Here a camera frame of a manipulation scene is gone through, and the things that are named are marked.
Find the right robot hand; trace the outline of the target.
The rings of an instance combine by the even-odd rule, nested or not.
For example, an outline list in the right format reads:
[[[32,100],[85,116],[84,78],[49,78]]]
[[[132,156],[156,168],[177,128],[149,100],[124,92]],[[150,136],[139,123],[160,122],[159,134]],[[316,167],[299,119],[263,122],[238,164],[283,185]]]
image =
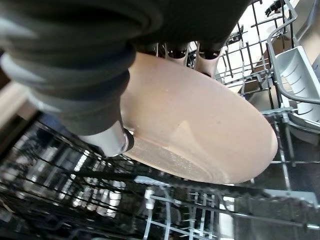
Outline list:
[[[135,46],[221,48],[247,0],[3,0],[0,65],[30,102],[108,157],[129,151],[121,95]]]

